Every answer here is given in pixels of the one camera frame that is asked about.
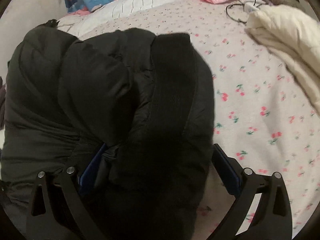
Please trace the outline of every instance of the folded black jacket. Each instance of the folded black jacket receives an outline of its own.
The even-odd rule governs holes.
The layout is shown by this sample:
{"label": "folded black jacket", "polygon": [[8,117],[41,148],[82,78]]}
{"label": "folded black jacket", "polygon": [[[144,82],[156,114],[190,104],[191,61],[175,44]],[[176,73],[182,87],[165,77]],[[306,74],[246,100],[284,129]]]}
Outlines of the folded black jacket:
{"label": "folded black jacket", "polygon": [[23,234],[39,171],[59,175],[106,143],[120,145],[109,184],[88,203],[101,227],[122,240],[191,238],[214,113],[210,70],[187,34],[79,41],[39,26],[12,56],[5,108],[2,205]]}

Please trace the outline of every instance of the floral fabric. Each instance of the floral fabric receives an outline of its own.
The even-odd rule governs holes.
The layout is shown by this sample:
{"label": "floral fabric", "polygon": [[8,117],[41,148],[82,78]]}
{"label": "floral fabric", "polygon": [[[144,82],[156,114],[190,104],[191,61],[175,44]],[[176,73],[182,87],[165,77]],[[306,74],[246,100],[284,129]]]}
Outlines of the floral fabric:
{"label": "floral fabric", "polygon": [[[156,34],[189,33],[212,71],[214,142],[242,167],[257,174],[282,174],[295,236],[320,200],[320,118],[285,64],[256,44],[244,25],[228,19],[225,7],[178,1],[109,21],[80,38],[133,27]],[[212,168],[193,239],[206,239],[233,200]],[[239,232],[248,228],[258,201],[257,196]]]}

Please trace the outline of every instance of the white power strip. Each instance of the white power strip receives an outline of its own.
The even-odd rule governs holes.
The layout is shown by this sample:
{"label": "white power strip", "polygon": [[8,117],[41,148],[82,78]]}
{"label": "white power strip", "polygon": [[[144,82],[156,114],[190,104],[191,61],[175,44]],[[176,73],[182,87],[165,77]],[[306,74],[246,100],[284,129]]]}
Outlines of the white power strip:
{"label": "white power strip", "polygon": [[253,5],[253,3],[251,3],[251,2],[246,2],[246,3],[244,4],[244,11],[245,11],[246,13],[251,13],[251,12],[254,12],[254,11],[257,11],[257,10],[260,10],[260,9],[257,8],[257,7],[255,7],[255,6]]}

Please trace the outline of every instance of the plush toy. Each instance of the plush toy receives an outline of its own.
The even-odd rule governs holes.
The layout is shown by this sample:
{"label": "plush toy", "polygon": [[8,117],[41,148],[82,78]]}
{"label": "plush toy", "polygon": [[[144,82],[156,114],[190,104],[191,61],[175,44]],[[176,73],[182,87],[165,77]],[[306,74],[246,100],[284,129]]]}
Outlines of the plush toy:
{"label": "plush toy", "polygon": [[305,12],[305,9],[300,4],[299,0],[269,0],[269,1],[271,1],[274,5],[285,4],[285,5],[289,5],[291,7],[298,8],[301,11]]}

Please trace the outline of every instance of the black cable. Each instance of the black cable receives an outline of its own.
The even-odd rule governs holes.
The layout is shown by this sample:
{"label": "black cable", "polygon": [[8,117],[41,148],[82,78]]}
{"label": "black cable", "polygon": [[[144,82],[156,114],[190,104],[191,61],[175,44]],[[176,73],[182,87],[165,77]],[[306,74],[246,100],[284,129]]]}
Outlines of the black cable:
{"label": "black cable", "polygon": [[[226,7],[226,14],[227,14],[227,16],[228,16],[231,20],[234,20],[235,22],[239,22],[239,23],[246,24],[247,22],[244,22],[244,21],[242,21],[242,20],[240,20],[240,19],[237,19],[237,20],[236,20],[236,19],[234,19],[233,17],[231,17],[230,14],[228,13],[228,9],[231,9],[233,6],[242,6],[243,9],[244,9],[245,3],[250,2],[250,1],[241,2],[240,0],[238,0],[238,1],[239,1],[239,3],[229,4],[229,5]],[[257,3],[257,0],[254,0],[253,6],[255,6],[256,3]]]}

